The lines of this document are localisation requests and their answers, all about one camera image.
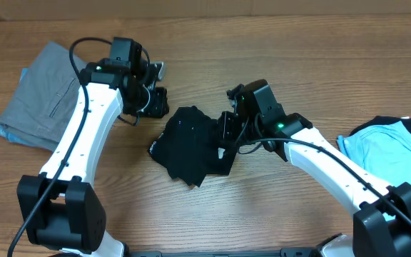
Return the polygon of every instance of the blue cloth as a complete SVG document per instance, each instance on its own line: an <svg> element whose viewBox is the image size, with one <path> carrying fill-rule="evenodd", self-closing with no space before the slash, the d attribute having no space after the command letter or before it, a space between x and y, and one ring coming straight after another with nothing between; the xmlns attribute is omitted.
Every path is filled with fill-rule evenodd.
<svg viewBox="0 0 411 257"><path fill-rule="evenodd" d="M25 76L27 71L28 71L27 68L23 68L21 70L20 81ZM6 129L1 124L0 124L0 136L4 137L7 141L9 141L11 143L20 143L20 144L25 145L25 146L35 146L32 143L29 143L29 142L19 138L18 136L7 132Z"/></svg>
<svg viewBox="0 0 411 257"><path fill-rule="evenodd" d="M411 133L401 121L368 126L347 138L338 136L338 146L361 168L393 186L411 184Z"/></svg>

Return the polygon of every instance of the white tag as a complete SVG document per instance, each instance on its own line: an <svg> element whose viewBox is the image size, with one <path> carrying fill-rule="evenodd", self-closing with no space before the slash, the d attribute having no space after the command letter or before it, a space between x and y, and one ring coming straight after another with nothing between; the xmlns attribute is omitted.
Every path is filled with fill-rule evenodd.
<svg viewBox="0 0 411 257"><path fill-rule="evenodd" d="M219 159L223 158L224 152L225 152L225 149L223 149L223 148L218 149L218 158Z"/></svg>

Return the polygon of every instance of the wooden surface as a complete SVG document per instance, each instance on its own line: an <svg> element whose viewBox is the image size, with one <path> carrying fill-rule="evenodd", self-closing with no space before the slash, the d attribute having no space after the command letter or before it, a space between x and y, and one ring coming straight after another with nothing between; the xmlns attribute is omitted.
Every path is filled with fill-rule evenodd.
<svg viewBox="0 0 411 257"><path fill-rule="evenodd" d="M352 233L324 188L264 150L238 156L229 177L208 176L200 188L170 180L146 149L180 106L218 118L230 109L225 90L264 78L287 113L310 119L333 145L375 115L411 116L411 15L1 22L0 113L49 40L69 47L83 36L133 37L168 68L160 85L171 113L135 128L117 121L97 169L107 229L134 251L274 250ZM99 43L76 50L86 61L108 55ZM22 222L16 185L49 156L0 138L0 256ZM25 236L16 251L50 253Z"/></svg>
<svg viewBox="0 0 411 257"><path fill-rule="evenodd" d="M0 21L411 14L411 0L0 0Z"/></svg>

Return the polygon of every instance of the gray cloth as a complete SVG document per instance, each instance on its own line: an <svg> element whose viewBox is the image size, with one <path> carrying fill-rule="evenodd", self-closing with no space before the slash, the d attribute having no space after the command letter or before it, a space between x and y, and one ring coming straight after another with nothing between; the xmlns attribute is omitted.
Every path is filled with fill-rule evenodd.
<svg viewBox="0 0 411 257"><path fill-rule="evenodd" d="M86 63L74 57L77 69ZM80 83L69 52L54 42L37 56L0 116L7 132L54 151L77 103Z"/></svg>

